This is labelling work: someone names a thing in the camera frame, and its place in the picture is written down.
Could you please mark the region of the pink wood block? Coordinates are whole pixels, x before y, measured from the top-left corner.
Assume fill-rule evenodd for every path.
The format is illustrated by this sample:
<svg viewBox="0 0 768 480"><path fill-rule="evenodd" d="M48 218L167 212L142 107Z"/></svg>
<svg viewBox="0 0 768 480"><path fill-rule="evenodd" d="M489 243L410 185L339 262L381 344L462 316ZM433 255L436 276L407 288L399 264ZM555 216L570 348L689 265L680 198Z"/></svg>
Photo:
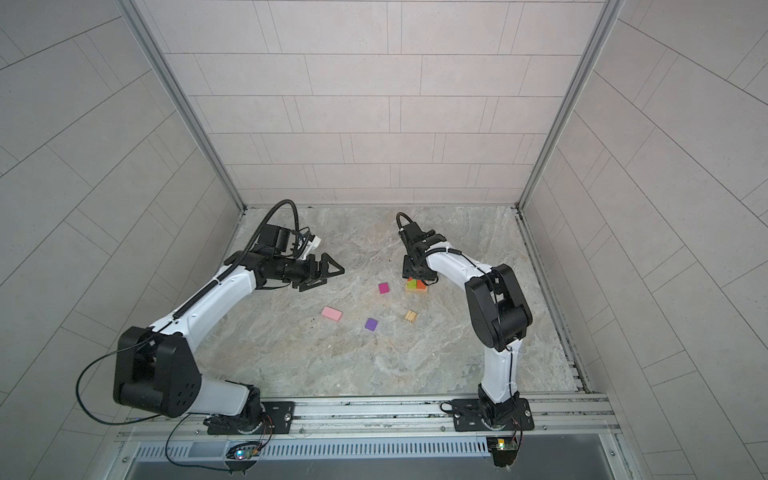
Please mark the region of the pink wood block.
<svg viewBox="0 0 768 480"><path fill-rule="evenodd" d="M329 320L339 322L343 316L343 312L332 307L324 307L321 311L321 316Z"/></svg>

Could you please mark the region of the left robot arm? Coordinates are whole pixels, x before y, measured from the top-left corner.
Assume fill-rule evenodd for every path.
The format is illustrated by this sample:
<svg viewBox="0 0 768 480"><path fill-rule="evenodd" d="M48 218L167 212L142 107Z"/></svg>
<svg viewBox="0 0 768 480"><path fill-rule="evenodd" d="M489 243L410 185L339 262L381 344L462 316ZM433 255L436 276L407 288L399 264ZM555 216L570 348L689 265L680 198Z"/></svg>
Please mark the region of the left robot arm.
<svg viewBox="0 0 768 480"><path fill-rule="evenodd" d="M267 225L245 250L228 257L216 275L184 304L147 328L131 327L119 338L113 399L116 403L176 418L205 415L211 435L250 434L267 414L259 389L204 377L195 351L213 327L242 299L270 280L301 292L344 274L329 254L313 254L319 240L300 235L286 253L290 230Z"/></svg>

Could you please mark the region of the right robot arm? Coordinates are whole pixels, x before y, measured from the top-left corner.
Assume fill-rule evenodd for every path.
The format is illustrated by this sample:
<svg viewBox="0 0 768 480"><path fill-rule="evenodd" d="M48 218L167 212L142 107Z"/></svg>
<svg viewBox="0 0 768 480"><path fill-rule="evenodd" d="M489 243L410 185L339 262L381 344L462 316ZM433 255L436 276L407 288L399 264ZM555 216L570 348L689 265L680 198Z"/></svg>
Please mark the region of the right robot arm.
<svg viewBox="0 0 768 480"><path fill-rule="evenodd" d="M403 277L427 286L446 278L465 293L473 331L485 347L484 371L475 407L451 412L477 419L490 430L534 428L530 407L517 385L520 351L533 314L513 269L476 261L433 230L424 231L408 215L396 214L406 249Z"/></svg>

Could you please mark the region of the left circuit board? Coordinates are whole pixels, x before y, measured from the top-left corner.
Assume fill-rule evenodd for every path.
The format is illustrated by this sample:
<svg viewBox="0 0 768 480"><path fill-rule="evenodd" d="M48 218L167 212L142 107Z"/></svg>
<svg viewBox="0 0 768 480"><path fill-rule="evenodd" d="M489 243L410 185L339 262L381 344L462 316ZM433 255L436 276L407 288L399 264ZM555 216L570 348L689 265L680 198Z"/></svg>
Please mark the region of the left circuit board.
<svg viewBox="0 0 768 480"><path fill-rule="evenodd" d="M232 446L225 457L232 461L251 461L260 455L263 443L249 441Z"/></svg>

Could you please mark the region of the circuit board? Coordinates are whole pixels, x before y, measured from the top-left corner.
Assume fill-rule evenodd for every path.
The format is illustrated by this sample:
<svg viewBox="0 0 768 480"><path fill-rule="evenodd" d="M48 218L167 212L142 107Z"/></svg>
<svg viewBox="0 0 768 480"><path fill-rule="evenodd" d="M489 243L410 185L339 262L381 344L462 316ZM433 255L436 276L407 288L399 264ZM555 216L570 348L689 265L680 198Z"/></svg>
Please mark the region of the circuit board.
<svg viewBox="0 0 768 480"><path fill-rule="evenodd" d="M487 448L491 454L517 452L520 441L517 437L487 437Z"/></svg>
<svg viewBox="0 0 768 480"><path fill-rule="evenodd" d="M232 446L225 457L232 461L251 461L260 455L263 443L249 441Z"/></svg>

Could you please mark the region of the right circuit board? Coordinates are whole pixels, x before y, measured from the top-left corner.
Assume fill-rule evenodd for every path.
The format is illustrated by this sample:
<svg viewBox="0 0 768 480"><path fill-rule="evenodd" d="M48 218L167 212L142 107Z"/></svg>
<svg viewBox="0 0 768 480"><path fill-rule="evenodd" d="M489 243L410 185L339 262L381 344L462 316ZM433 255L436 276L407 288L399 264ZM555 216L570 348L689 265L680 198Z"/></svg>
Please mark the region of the right circuit board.
<svg viewBox="0 0 768 480"><path fill-rule="evenodd" d="M520 441L517 437L487 437L487 448L491 454L517 452Z"/></svg>

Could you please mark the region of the aluminium mounting rail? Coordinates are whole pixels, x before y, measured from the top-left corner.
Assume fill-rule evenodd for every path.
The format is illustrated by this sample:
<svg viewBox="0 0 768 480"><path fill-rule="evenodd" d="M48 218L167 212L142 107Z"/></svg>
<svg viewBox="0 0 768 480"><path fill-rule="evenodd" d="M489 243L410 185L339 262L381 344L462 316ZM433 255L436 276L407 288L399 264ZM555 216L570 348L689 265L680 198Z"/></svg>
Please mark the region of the aluminium mounting rail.
<svg viewBox="0 0 768 480"><path fill-rule="evenodd" d="M270 398L269 420L232 441L510 437L618 434L619 421L604 394L525 393L514 417L494 426L469 395Z"/></svg>

